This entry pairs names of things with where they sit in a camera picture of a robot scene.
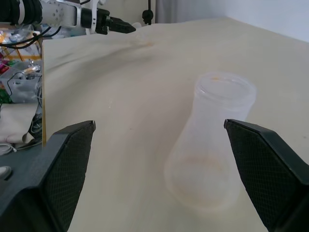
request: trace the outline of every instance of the erlenmeyer flask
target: erlenmeyer flask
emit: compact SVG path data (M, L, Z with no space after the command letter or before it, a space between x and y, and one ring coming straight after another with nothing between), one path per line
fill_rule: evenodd
M240 178L224 121L244 121L255 98L255 86L231 73L197 81L191 115L165 164L167 187L183 204L214 212L236 201Z

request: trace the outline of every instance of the table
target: table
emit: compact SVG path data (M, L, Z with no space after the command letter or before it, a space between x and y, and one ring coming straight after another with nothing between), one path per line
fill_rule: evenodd
M46 136L95 120L71 232L266 232L244 187L201 216L166 190L163 166L210 71L258 89L248 122L275 130L309 163L309 44L232 19L151 25L123 35L44 41Z

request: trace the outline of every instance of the white cable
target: white cable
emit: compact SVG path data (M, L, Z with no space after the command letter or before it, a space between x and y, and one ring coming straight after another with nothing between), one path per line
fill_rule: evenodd
M16 152L17 150L9 143L0 143L0 156L8 154L11 151Z

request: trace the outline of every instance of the wooden edge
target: wooden edge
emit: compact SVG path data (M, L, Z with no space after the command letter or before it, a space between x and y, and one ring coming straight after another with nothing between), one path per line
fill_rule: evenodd
M42 41L42 64L43 64L43 72L42 72L42 145L46 146L46 116L45 116L45 81L44 81L44 46Z

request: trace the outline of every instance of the white cloth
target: white cloth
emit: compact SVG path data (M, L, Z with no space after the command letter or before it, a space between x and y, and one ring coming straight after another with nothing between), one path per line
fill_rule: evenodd
M28 130L37 108L37 103L2 104L0 109L0 143L29 143L33 137L28 133Z

